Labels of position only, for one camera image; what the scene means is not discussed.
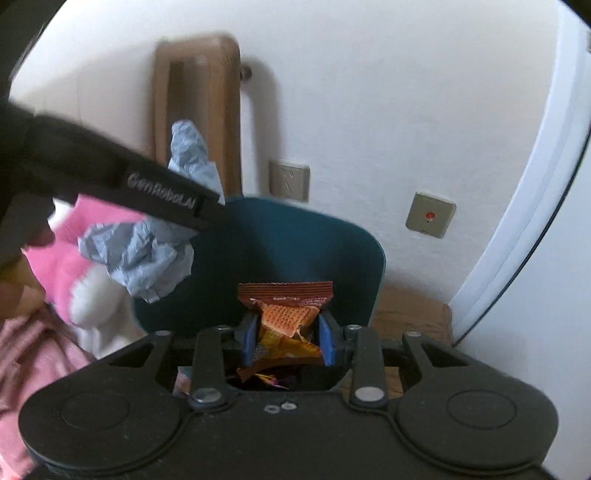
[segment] crumpled blue tissue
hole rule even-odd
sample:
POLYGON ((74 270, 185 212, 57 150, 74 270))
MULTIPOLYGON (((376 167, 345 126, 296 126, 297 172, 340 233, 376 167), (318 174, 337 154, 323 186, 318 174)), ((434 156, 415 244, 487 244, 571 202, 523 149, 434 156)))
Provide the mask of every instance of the crumpled blue tissue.
MULTIPOLYGON (((207 159, 207 147, 189 120, 175 122, 170 143, 170 170, 220 194, 217 168, 207 159)), ((170 294, 191 274, 195 230, 147 217, 137 223, 97 224, 78 240, 80 253, 104 264, 109 275, 127 288, 132 297, 149 303, 170 294)))

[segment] wafer snack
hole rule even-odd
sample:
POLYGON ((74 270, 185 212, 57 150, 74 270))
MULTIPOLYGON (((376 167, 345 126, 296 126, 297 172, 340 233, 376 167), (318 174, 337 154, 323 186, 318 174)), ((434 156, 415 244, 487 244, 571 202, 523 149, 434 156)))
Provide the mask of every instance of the wafer snack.
POLYGON ((263 369, 322 362, 320 347, 310 342, 311 326, 333 296, 332 282, 248 283, 238 286, 239 300, 261 312, 257 355, 242 381, 263 369))

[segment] blue gripper pad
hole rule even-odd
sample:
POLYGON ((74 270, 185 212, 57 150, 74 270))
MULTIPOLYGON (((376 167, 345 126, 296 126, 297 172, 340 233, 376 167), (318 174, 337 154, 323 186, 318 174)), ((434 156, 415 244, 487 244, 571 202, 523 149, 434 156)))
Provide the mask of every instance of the blue gripper pad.
POLYGON ((318 315, 318 345, 322 350, 322 358, 324 364, 328 367, 335 364, 336 351, 333 346, 333 338, 330 332, 330 327, 324 315, 318 315))
POLYGON ((252 365, 252 359, 255 355, 259 315, 256 313, 247 314, 243 322, 247 322, 247 325, 242 339, 242 365, 249 367, 252 365))

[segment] pink cloth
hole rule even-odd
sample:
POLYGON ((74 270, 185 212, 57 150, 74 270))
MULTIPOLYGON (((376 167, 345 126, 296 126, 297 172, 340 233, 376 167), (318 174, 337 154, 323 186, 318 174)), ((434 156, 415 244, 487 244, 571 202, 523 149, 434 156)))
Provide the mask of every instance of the pink cloth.
POLYGON ((25 255, 46 291, 46 301, 54 304, 62 320, 72 325, 72 287, 93 265, 78 252, 78 239, 97 223, 139 222, 144 218, 142 213, 80 195, 72 211, 54 230, 56 241, 47 247, 27 249, 25 255))
POLYGON ((29 318, 0 322, 1 480, 20 478, 33 468, 18 430, 23 404, 40 388, 85 367, 90 360, 46 307, 29 318))

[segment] blue chair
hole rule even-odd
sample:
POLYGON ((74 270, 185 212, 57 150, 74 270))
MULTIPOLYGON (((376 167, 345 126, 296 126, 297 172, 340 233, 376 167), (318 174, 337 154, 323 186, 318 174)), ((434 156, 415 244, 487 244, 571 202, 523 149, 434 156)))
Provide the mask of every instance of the blue chair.
POLYGON ((191 337, 219 324, 235 326, 246 308, 239 283, 332 280, 329 309, 340 325, 367 325, 384 276, 378 241, 352 223, 286 203, 228 200, 222 225, 195 237, 191 275, 167 297, 136 300, 148 332, 191 337))

